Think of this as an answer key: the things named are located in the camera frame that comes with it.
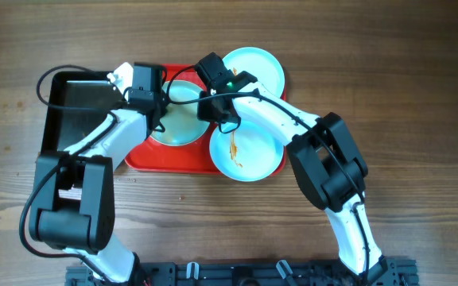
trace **tray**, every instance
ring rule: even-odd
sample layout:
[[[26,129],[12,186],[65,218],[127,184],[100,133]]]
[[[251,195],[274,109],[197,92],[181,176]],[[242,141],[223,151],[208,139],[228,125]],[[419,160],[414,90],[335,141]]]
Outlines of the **tray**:
[[[167,80],[170,80],[180,69],[187,67],[183,64],[164,64],[164,66],[167,68]],[[187,80],[206,90],[193,70],[183,72],[176,79]],[[281,98],[285,100],[285,88]],[[138,171],[222,174],[213,164],[209,151],[210,138],[215,128],[216,124],[212,123],[199,139],[177,147],[163,145],[149,137],[126,156],[125,162]],[[281,163],[271,175],[279,173],[284,166],[285,152]]]

